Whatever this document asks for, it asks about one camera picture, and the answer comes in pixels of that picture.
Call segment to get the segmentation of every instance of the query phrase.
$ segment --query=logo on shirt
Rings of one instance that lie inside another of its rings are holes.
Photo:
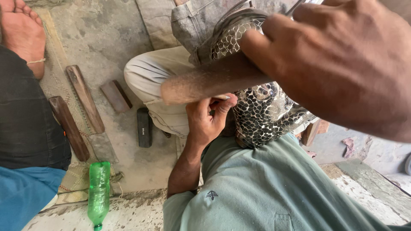
[[[209,191],[209,192],[207,193],[207,195],[206,195],[206,198],[207,198],[207,197],[211,197],[211,200],[213,201],[215,196],[218,196],[216,192],[214,192],[214,191]]]

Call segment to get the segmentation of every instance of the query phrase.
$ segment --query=shirt pocket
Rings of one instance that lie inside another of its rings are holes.
[[[274,231],[292,231],[291,217],[288,214],[274,215]]]

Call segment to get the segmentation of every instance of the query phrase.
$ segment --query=black sharpening stone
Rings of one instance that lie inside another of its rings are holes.
[[[139,147],[151,147],[153,143],[152,120],[147,108],[137,110],[137,129],[139,130]]]

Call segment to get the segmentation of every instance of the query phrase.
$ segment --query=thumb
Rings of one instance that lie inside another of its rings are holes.
[[[272,67],[270,58],[271,41],[265,35],[256,30],[247,30],[239,40],[240,48],[261,71],[267,71]]]
[[[230,99],[218,103],[214,112],[214,122],[225,124],[227,113],[230,108],[234,107],[237,104],[237,96],[234,94],[227,94]]]

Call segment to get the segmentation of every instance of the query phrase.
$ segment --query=green plastic bottle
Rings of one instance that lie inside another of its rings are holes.
[[[103,228],[103,220],[110,206],[110,163],[97,162],[90,165],[90,188],[88,190],[88,218],[94,231]]]

